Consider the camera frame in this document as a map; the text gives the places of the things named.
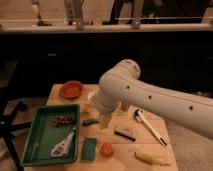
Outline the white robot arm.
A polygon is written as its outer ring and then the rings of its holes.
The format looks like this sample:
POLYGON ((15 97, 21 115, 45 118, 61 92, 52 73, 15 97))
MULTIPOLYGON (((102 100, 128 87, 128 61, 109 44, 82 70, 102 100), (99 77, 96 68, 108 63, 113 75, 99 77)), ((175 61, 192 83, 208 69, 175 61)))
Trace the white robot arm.
POLYGON ((91 103, 103 117, 119 103, 134 105, 213 140, 213 99, 161 88, 139 80, 140 66, 124 59, 105 72, 91 103))

